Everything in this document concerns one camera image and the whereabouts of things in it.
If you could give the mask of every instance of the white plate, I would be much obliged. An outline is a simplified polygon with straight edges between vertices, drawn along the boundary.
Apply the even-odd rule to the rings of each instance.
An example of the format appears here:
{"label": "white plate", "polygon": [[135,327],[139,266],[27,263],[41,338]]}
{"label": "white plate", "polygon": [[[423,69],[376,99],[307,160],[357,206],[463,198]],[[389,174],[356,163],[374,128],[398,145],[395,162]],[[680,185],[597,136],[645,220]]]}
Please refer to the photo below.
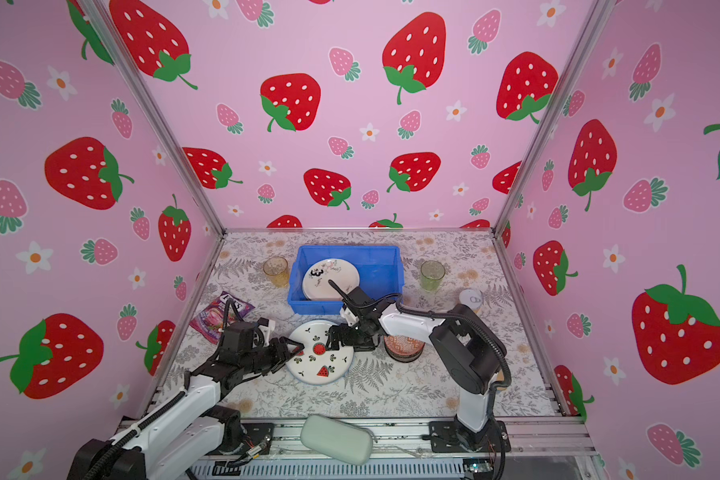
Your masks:
{"label": "white plate", "polygon": [[313,320],[296,328],[288,338],[304,344],[303,355],[288,360],[286,366],[291,375],[304,383],[325,385],[344,375],[352,364],[355,349],[342,346],[332,352],[326,351],[328,328],[335,323]]}
{"label": "white plate", "polygon": [[360,274],[358,269],[346,260],[338,258],[320,260],[310,266],[304,275],[302,280],[304,296],[310,300],[323,302],[341,300],[342,296],[328,284],[328,280],[333,280],[340,289],[344,290],[344,293],[349,293],[360,285]]}

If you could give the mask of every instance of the floral tablecloth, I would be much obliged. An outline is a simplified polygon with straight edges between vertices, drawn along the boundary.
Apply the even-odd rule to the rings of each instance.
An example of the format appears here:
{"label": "floral tablecloth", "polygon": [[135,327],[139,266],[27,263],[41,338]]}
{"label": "floral tablecloth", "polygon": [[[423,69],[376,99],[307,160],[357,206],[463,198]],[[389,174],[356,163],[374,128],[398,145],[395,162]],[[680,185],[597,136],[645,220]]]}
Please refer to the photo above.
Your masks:
{"label": "floral tablecloth", "polygon": [[[262,272],[262,263],[273,255],[293,262],[300,245],[396,245],[405,269],[404,304],[422,310],[450,310],[464,288],[483,292],[480,317],[507,347],[512,385],[496,398],[497,416],[551,416],[550,400],[528,346],[512,295],[488,233],[477,231],[416,232],[376,231],[267,231],[229,233],[197,311],[222,290],[252,303],[248,320],[260,316],[276,320],[276,334],[287,336],[298,325],[338,316],[297,315],[286,302],[288,288],[275,288]],[[435,293],[419,286],[419,267],[437,260],[446,274]],[[193,370],[216,346],[189,328],[158,400]],[[325,386],[311,386],[294,378],[288,369],[244,383],[221,401],[240,410],[244,417],[304,417],[319,413],[331,417],[441,417],[458,408],[459,388],[432,346],[411,363],[391,359],[384,348],[356,352],[343,378]]]}

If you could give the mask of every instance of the white flower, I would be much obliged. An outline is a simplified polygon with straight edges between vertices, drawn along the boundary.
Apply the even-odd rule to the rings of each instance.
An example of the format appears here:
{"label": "white flower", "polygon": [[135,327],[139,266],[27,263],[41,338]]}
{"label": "white flower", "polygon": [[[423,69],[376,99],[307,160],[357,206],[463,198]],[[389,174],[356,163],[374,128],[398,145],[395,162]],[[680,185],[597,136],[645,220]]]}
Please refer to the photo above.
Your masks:
{"label": "white flower", "polygon": [[56,68],[48,65],[48,72],[50,72],[50,78],[48,78],[47,85],[59,91],[61,97],[66,101],[70,99],[70,95],[76,95],[77,90],[70,83],[69,72],[57,72]]}
{"label": "white flower", "polygon": [[544,332],[547,333],[547,335],[552,338],[552,335],[555,333],[555,329],[552,326],[552,320],[547,320],[544,322]]}
{"label": "white flower", "polygon": [[24,452],[21,454],[19,466],[14,468],[8,474],[11,480],[27,480],[32,475],[37,475],[43,471],[43,464],[40,460],[45,455],[45,448],[38,453]]}
{"label": "white flower", "polygon": [[463,197],[464,194],[467,193],[467,190],[469,190],[469,187],[465,187],[464,182],[461,182],[459,185],[454,185],[454,197],[456,195]]}
{"label": "white flower", "polygon": [[603,60],[603,78],[616,74],[616,66],[621,62],[621,58],[624,56],[623,53],[619,53],[614,47],[614,51],[610,53],[610,56]]}
{"label": "white flower", "polygon": [[613,360],[608,360],[608,357],[603,357],[603,360],[605,360],[603,375],[609,376],[611,380],[614,380],[614,385],[619,385],[619,379],[626,378],[624,370],[619,368],[619,359],[614,358]]}
{"label": "white flower", "polygon": [[152,155],[155,156],[156,164],[163,165],[163,167],[165,167],[166,155],[165,155],[165,152],[163,152],[163,149],[161,146],[158,145],[156,149],[152,150]]}
{"label": "white flower", "polygon": [[267,177],[271,177],[272,172],[277,172],[277,168],[272,166],[272,162],[259,161],[259,171],[264,172]]}
{"label": "white flower", "polygon": [[565,12],[565,5],[560,5],[560,0],[552,0],[552,2],[549,3],[542,3],[539,6],[539,10],[541,10],[541,16],[539,17],[539,21],[536,22],[536,25],[541,26],[547,24],[553,27],[557,15]]}
{"label": "white flower", "polygon": [[376,141],[376,135],[378,135],[378,129],[373,127],[373,124],[368,124],[365,128],[360,128],[363,141],[370,140]]}
{"label": "white flower", "polygon": [[455,104],[447,106],[445,111],[448,112],[448,116],[445,120],[461,121],[461,114],[465,113],[467,108],[461,106],[461,100],[457,100]]}
{"label": "white flower", "polygon": [[142,270],[139,270],[139,267],[137,266],[134,268],[134,274],[128,275],[128,281],[133,283],[134,290],[139,288],[140,286],[146,286],[146,283],[144,283],[144,279],[146,278],[146,272],[143,272]]}
{"label": "white flower", "polygon": [[658,12],[659,8],[661,8],[662,2],[664,2],[664,0],[648,0],[648,3],[646,4],[646,8],[653,7],[653,11]]}
{"label": "white flower", "polygon": [[117,384],[117,390],[115,393],[110,397],[110,402],[115,404],[115,409],[120,406],[121,403],[128,401],[128,389],[130,388],[130,385],[122,386],[121,384]]}
{"label": "white flower", "polygon": [[643,123],[653,124],[653,131],[659,131],[664,120],[669,120],[675,116],[675,110],[670,108],[672,106],[672,101],[674,100],[675,94],[671,94],[669,97],[665,98],[664,101],[661,101],[658,98],[653,100],[653,103],[650,105],[651,110],[653,111],[648,114],[646,119],[643,120]]}
{"label": "white flower", "polygon": [[626,258],[624,255],[619,255],[619,246],[614,245],[614,248],[608,250],[603,248],[603,255],[605,255],[605,261],[603,262],[603,268],[610,267],[615,274],[619,273],[619,264],[623,264]]}
{"label": "white flower", "polygon": [[230,0],[202,0],[206,5],[208,5],[208,14],[211,16],[211,18],[216,18],[216,16],[220,16],[221,18],[225,20],[229,20],[230,17],[226,14],[226,7],[230,4]]}
{"label": "white flower", "polygon": [[27,262],[27,274],[31,274],[38,268],[40,270],[50,270],[50,262],[48,259],[54,251],[50,248],[41,249],[38,242],[32,241],[29,244],[29,251],[19,252],[16,254],[16,258],[22,262]]}
{"label": "white flower", "polygon": [[626,463],[619,457],[619,466],[619,476],[624,480],[640,480],[637,475],[635,475],[635,464]]}

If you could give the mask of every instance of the plate with watermelon design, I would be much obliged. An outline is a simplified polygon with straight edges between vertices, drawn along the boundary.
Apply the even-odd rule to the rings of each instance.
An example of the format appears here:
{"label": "plate with watermelon design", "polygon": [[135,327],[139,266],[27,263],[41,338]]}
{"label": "plate with watermelon design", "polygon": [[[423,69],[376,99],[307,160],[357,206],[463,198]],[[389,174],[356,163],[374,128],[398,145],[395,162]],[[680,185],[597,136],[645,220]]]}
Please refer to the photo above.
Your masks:
{"label": "plate with watermelon design", "polygon": [[340,379],[352,365],[355,349],[343,346],[332,352],[326,350],[328,320],[313,320],[296,328],[288,338],[304,344],[304,350],[288,360],[291,375],[310,385],[326,385]]}

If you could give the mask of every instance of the strawberry wallpaper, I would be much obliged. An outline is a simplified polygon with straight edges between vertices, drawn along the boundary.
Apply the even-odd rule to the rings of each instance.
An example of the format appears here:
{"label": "strawberry wallpaper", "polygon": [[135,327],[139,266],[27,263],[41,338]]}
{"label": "strawberry wallpaper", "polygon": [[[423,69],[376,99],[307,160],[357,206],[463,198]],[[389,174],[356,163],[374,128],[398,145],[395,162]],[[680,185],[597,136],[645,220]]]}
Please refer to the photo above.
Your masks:
{"label": "strawberry wallpaper", "polygon": [[227,227],[432,227],[495,223],[591,1],[108,5]]}
{"label": "strawberry wallpaper", "polygon": [[505,234],[608,478],[720,478],[720,2],[615,6]]}
{"label": "strawberry wallpaper", "polygon": [[0,478],[151,394],[214,241],[162,152],[75,1],[0,1]]}

